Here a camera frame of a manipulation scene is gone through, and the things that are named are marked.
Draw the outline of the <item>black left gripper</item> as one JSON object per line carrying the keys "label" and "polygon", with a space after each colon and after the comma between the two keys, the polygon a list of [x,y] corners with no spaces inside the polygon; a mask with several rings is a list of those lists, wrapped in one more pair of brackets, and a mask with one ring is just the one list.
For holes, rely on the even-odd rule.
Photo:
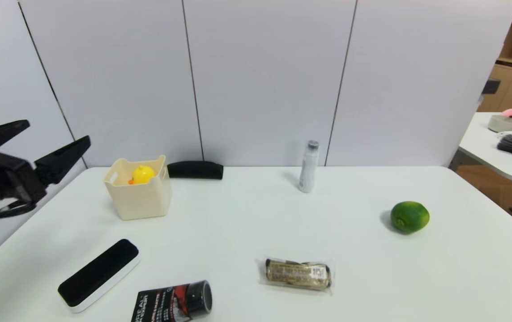
{"label": "black left gripper", "polygon": [[[26,119],[0,125],[0,147],[29,126]],[[45,186],[60,183],[90,146],[90,136],[81,137],[34,161],[34,171],[27,161],[0,153],[0,219],[34,210],[47,195]]]}

